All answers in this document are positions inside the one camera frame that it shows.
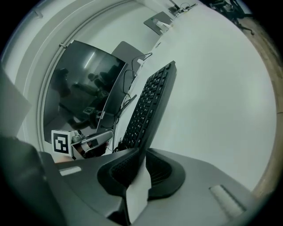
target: white curved wall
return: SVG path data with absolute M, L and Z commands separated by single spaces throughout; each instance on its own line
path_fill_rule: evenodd
M 33 12 L 26 17 L 15 32 L 1 62 L 8 77 L 32 104 L 18 137 L 39 151 L 49 152 L 50 147 L 47 145 L 47 149 L 44 149 L 46 144 L 41 142 L 41 131 L 38 131 L 42 115 L 38 106 L 44 99 L 43 87 L 50 79 L 46 78 L 52 71 L 50 63 L 56 61 L 54 55 L 63 50 L 59 44 L 68 44 L 72 39 L 67 38 L 74 29 L 97 13 L 101 15 L 74 34 L 74 38 L 85 40 L 91 45 L 97 43 L 98 48 L 111 53 L 121 41 L 127 41 L 142 52 L 147 52 L 154 46 L 158 36 L 143 25 L 143 21 L 155 12 L 133 1 L 50 1 L 38 8 L 43 18 L 40 19 Z M 129 21 L 133 20 L 136 23 L 130 26 Z M 111 31 L 119 35 L 109 35 Z
M 172 19 L 174 16 L 170 13 L 168 8 L 173 7 L 173 3 L 171 3 L 169 0 L 136 0 L 137 2 L 145 5 L 146 7 L 156 11 L 156 12 L 165 12 L 167 15 L 169 15 Z M 193 4 L 202 4 L 199 0 L 173 0 L 179 7 L 183 3 L 189 3 L 190 5 Z

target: desk surface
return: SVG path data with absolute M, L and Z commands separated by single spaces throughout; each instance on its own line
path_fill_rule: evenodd
M 130 90 L 139 97 L 149 76 L 176 62 L 172 94 L 151 147 L 209 162 L 252 190 L 275 138 L 275 98 L 265 65 L 245 35 L 206 6 L 173 24 Z M 137 101 L 119 120 L 115 146 Z

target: gray object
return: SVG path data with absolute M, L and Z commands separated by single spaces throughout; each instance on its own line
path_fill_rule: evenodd
M 123 60 L 128 64 L 128 67 L 126 70 L 131 70 L 131 63 L 132 60 L 137 57 L 136 59 L 133 60 L 133 70 L 135 72 L 138 71 L 140 64 L 138 63 L 138 59 L 143 60 L 145 56 L 143 56 L 144 53 L 130 45 L 129 43 L 122 41 L 120 44 L 114 49 L 112 55 Z
M 160 32 L 160 28 L 153 23 L 152 19 L 158 19 L 159 21 L 161 21 L 163 23 L 166 23 L 166 24 L 171 24 L 172 23 L 172 20 L 171 20 L 170 16 L 168 16 L 164 12 L 157 13 L 153 17 L 151 17 L 148 20 L 146 20 L 144 22 L 144 24 L 146 26 L 148 26 L 150 29 L 152 29 L 158 35 L 162 35 L 162 33 Z
M 0 65 L 0 90 L 0 134 L 15 136 L 28 114 L 31 104 L 7 77 L 2 64 Z
M 81 132 L 70 130 L 52 130 L 52 149 L 56 154 L 69 156 L 74 160 L 94 157 L 92 150 L 98 148 L 113 137 L 113 131 L 92 133 L 84 136 Z M 79 153 L 80 146 L 84 153 Z
M 227 217 L 209 190 L 210 187 L 215 185 L 225 186 L 246 210 L 254 204 L 255 200 L 246 188 L 213 165 L 171 152 L 153 150 L 181 164 L 185 170 L 186 179 L 181 188 L 171 197 L 149 201 L 148 206 L 133 225 L 218 226 L 228 223 L 230 221 L 229 217 Z M 97 224 L 115 225 L 114 222 L 110 222 L 106 217 L 119 209 L 122 198 L 108 195 L 98 183 L 95 175 L 97 175 L 102 165 L 129 153 L 129 151 L 125 150 L 99 158 L 57 164 L 59 170 L 74 166 L 82 169 L 82 171 L 64 176 L 64 178 L 54 169 L 56 167 L 51 156 L 47 153 L 41 153 L 46 175 L 49 178 L 48 182 L 62 211 L 65 213 L 65 217 L 68 218 L 67 222 L 70 223 L 69 225 L 77 225 L 80 221 L 76 219 L 73 222 L 74 216 L 67 211 L 69 207 L 65 204 L 65 200 L 72 202 L 72 199 L 75 200 L 77 198 L 74 193 L 84 202 L 84 208 L 88 206 L 95 210 L 96 213 L 105 217 L 104 219 L 99 217 L 98 221 L 96 221 Z M 58 181 L 64 184 L 65 189 L 70 190 L 69 194 L 64 194 L 64 187 L 61 187 Z M 73 211 L 80 208 L 80 205 L 72 207 Z
M 99 183 L 97 174 L 106 164 L 135 152 L 135 149 L 55 164 L 50 154 L 40 152 L 38 156 L 29 144 L 5 138 L 0 138 L 0 142 L 6 150 L 0 160 L 8 184 L 29 204 L 31 210 L 47 222 L 66 226 L 117 225 L 107 217 L 120 210 L 122 197 L 109 195 Z M 251 193 L 211 164 L 167 151 L 149 151 L 178 162 L 186 177 L 172 196 L 149 201 L 134 226 L 238 225 L 239 220 L 253 211 L 256 203 Z M 61 175 L 60 171 L 74 167 L 81 170 Z M 246 211 L 230 220 L 210 192 L 209 188 L 215 185 L 223 185 Z

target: black keyboard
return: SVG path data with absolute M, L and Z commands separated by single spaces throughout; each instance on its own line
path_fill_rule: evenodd
M 147 79 L 118 150 L 148 148 L 157 131 L 176 77 L 172 61 Z

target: keyboard key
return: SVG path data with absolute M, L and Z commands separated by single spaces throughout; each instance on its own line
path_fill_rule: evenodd
M 161 91 L 162 91 L 162 87 L 159 87 L 158 90 L 157 90 L 157 95 L 160 95 Z
M 158 87 L 157 85 L 154 85 L 152 91 L 155 92 L 157 90 L 157 87 Z
M 141 138 L 143 138 L 145 136 L 145 132 L 146 132 L 146 130 L 143 129 L 142 132 L 141 132 Z
M 160 82 L 160 78 L 159 78 L 159 79 L 156 79 L 155 85 L 158 85 L 159 82 Z
M 157 78 L 160 78 L 162 76 L 162 72 L 158 73 Z
M 128 137 L 129 137 L 129 135 L 130 135 L 130 130 L 131 130 L 131 129 L 129 129 L 129 130 L 127 129 L 127 131 L 126 131 L 126 133 L 125 133 L 125 138 L 128 138 Z
M 140 132 L 140 131 L 141 131 L 141 129 L 142 129 L 142 125 L 141 125 L 141 124 L 139 124 L 139 125 L 137 126 L 137 131 L 138 131 L 138 132 Z
M 141 139 L 138 139 L 138 143 L 137 143 L 137 146 L 140 147 L 142 144 L 142 140 Z
M 148 126 L 149 126 L 149 119 L 147 119 L 146 121 L 145 121 L 145 128 L 148 128 Z
M 164 86 L 164 83 L 165 83 L 165 78 L 161 80 L 161 83 L 160 83 L 160 86 Z
M 134 133 L 134 139 L 137 139 L 138 138 L 138 132 L 135 132 Z
M 149 118 L 151 118 L 151 117 L 152 117 L 153 112 L 154 112 L 154 110 L 153 110 L 153 109 L 151 109 L 151 110 L 149 111 Z
M 163 75 L 163 78 L 166 78 L 168 75 L 168 72 L 165 72 L 164 75 Z
M 157 103 L 158 103 L 158 99 L 159 99 L 159 96 L 156 96 L 156 97 L 153 99 L 153 104 L 157 104 Z
M 131 141 L 131 144 L 130 144 L 130 147 L 134 147 L 135 143 L 136 143 L 136 142 L 135 142 L 134 140 L 132 140 L 132 141 Z
M 136 127 L 132 126 L 131 132 L 136 132 Z
M 144 109 L 144 110 L 143 110 L 143 115 L 147 115 L 148 111 L 149 111 L 148 108 Z
M 145 121 L 145 117 L 142 116 L 142 117 L 141 117 L 141 123 L 144 123 L 144 121 Z
M 147 107 L 150 107 L 150 106 L 151 106 L 151 102 L 152 102 L 152 101 L 148 101 L 147 104 L 146 104 L 146 106 L 147 106 Z
M 152 100 L 154 98 L 155 93 L 151 93 L 151 95 L 149 96 L 149 98 Z

